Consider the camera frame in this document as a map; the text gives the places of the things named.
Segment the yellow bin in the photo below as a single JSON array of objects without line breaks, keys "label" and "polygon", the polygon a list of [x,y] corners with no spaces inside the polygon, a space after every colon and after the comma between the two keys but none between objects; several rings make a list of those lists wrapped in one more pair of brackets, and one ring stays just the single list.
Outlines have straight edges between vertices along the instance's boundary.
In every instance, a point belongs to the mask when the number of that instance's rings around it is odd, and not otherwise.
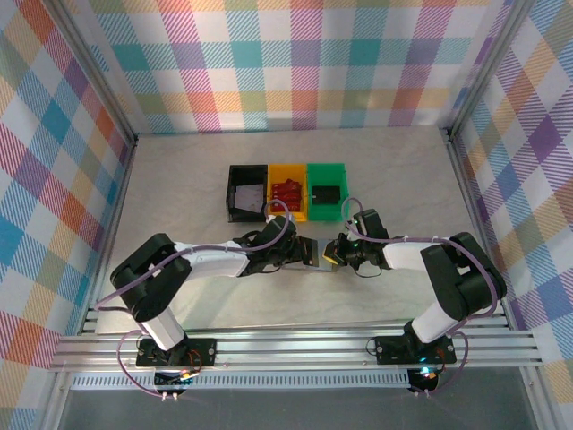
[{"label": "yellow bin", "polygon": [[[301,210],[292,212],[295,219],[299,222],[308,220],[308,186],[306,184],[306,165],[305,164],[269,164],[267,174],[267,202],[272,200],[272,185],[282,184],[292,179],[298,182],[303,189],[301,190]],[[271,215],[283,215],[284,212],[269,212]]]}]

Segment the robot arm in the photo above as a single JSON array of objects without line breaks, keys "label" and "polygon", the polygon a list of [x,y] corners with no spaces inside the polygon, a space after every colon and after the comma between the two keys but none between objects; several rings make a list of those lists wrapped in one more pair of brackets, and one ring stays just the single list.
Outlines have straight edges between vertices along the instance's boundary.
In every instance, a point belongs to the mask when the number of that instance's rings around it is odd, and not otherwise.
[{"label": "robot arm", "polygon": [[[357,231],[376,239],[389,239],[378,213],[362,211],[354,215]],[[459,233],[449,241],[461,245],[483,266],[492,279],[497,298],[505,297],[506,284],[492,261],[469,233]],[[356,271],[364,262],[384,270],[410,269],[428,273],[436,301],[404,327],[398,342],[382,345],[389,356],[419,357],[432,345],[445,340],[446,334],[467,317],[492,305],[492,293],[481,272],[451,245],[414,242],[379,244],[365,241],[352,232],[340,233],[325,249],[324,258],[338,265],[349,265]]]},{"label": "robot arm", "polygon": [[[169,303],[186,281],[213,276],[243,277],[262,273],[268,265],[312,264],[315,243],[297,236],[295,224],[291,221],[288,221],[285,234],[273,246],[248,252],[249,248],[267,244],[278,237],[285,222],[284,217],[272,218],[262,231],[253,231],[216,245],[182,244],[172,242],[166,234],[156,234],[112,272],[111,282],[115,289],[120,289],[170,255],[184,249],[197,249],[178,256],[154,276],[120,295],[133,319],[143,325],[159,348],[168,353],[167,361],[175,365],[178,357],[185,357],[189,351],[184,348],[185,334],[169,309]],[[237,252],[238,249],[244,249],[244,252]]]}]

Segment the plaid wallpaper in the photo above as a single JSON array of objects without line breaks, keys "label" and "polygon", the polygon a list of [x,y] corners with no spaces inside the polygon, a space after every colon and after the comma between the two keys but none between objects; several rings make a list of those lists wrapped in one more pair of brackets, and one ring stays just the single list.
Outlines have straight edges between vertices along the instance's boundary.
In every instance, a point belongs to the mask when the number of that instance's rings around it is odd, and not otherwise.
[{"label": "plaid wallpaper", "polygon": [[39,0],[0,1],[0,428],[31,428],[127,145]]},{"label": "plaid wallpaper", "polygon": [[456,117],[459,114],[460,109],[464,106],[464,102],[467,100],[467,95],[469,94],[470,89],[475,83],[475,79],[477,75],[482,70],[483,63],[489,56],[493,48],[493,42],[500,34],[501,29],[503,28],[503,24],[505,23],[506,19],[508,18],[509,11],[511,7],[516,2],[516,0],[504,0],[502,7],[498,11],[498,15],[495,18],[495,22],[490,27],[490,30],[487,34],[487,38],[480,49],[479,54],[474,60],[472,64],[472,68],[470,69],[469,73],[466,76],[466,80],[464,81],[464,85],[460,89],[458,93],[458,97],[454,103],[453,108],[449,112],[448,119],[443,123],[445,127],[450,127]]},{"label": "plaid wallpaper", "polygon": [[538,0],[461,138],[509,302],[573,426],[573,0]]},{"label": "plaid wallpaper", "polygon": [[471,84],[481,44],[504,15],[491,31],[484,16],[509,8],[507,0],[66,3],[142,133],[436,124],[458,82]]}]

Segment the red object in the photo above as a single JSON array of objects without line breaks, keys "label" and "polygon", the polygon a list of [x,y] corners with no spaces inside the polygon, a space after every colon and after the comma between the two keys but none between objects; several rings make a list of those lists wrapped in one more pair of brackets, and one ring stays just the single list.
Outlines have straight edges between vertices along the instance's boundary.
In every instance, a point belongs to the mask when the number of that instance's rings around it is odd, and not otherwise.
[{"label": "red object", "polygon": [[282,202],[300,202],[302,196],[300,193],[288,193],[288,194],[280,194],[280,193],[273,193],[273,199],[279,199]]},{"label": "red object", "polygon": [[[291,212],[299,212],[301,210],[301,203],[290,202],[286,204],[287,208]],[[271,212],[284,212],[285,210],[280,204],[273,203],[270,207]]]},{"label": "red object", "polygon": [[289,192],[298,192],[300,193],[302,190],[302,186],[292,179],[287,179],[286,182],[282,184],[273,184],[272,185],[272,192],[273,193],[289,193]]},{"label": "red object", "polygon": [[[286,182],[272,185],[272,198],[285,203],[289,211],[299,212],[301,210],[301,201],[303,200],[302,189],[298,182],[287,179]],[[273,203],[270,211],[283,212],[284,210],[280,204]]]}]

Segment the white paper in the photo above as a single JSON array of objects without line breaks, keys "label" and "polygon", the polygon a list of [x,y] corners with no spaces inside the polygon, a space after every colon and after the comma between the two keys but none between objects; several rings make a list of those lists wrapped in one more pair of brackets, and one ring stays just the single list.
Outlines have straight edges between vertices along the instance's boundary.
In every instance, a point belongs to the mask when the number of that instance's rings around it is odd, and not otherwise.
[{"label": "white paper", "polygon": [[235,191],[235,207],[244,211],[261,212],[264,201],[262,184],[240,185]]}]

